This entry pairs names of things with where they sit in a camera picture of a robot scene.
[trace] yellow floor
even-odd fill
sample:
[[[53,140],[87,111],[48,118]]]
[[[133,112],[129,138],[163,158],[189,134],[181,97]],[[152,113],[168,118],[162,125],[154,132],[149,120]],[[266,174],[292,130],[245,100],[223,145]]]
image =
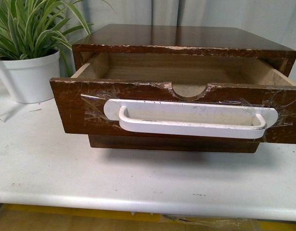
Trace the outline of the yellow floor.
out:
[[[178,218],[159,214],[8,205],[0,231],[296,231],[296,223],[254,219]]]

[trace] white drawer handle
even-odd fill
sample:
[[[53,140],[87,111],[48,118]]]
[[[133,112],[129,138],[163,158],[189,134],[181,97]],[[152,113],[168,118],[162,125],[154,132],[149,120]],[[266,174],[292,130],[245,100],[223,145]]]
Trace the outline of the white drawer handle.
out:
[[[256,139],[262,137],[266,128],[275,123],[278,117],[273,108],[157,101],[109,101],[104,106],[105,115],[111,120],[119,120],[121,128],[132,132]],[[111,115],[113,110],[116,111],[114,116]]]

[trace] wooden drawer bottom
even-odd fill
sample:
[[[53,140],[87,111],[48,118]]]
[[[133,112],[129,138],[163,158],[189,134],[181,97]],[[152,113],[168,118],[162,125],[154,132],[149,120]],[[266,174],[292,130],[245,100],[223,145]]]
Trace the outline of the wooden drawer bottom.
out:
[[[200,151],[254,153],[258,142],[220,141],[211,139],[156,138],[140,136],[88,135],[93,148],[146,149],[169,151]]]

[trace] wooden drawer unit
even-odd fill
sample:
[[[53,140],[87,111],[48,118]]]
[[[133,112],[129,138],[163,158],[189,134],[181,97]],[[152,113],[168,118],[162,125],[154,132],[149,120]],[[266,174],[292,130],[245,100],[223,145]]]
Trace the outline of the wooden drawer unit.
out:
[[[296,143],[290,48],[237,28],[107,25],[73,53],[77,72],[50,83],[65,132],[88,134],[92,147],[253,153],[260,142]]]

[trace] white tabletop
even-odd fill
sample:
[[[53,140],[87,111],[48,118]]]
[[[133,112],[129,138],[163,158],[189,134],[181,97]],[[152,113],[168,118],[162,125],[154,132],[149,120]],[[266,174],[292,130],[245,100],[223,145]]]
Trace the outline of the white tabletop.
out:
[[[296,220],[296,145],[255,154],[90,148],[54,99],[13,102],[0,81],[0,203]]]

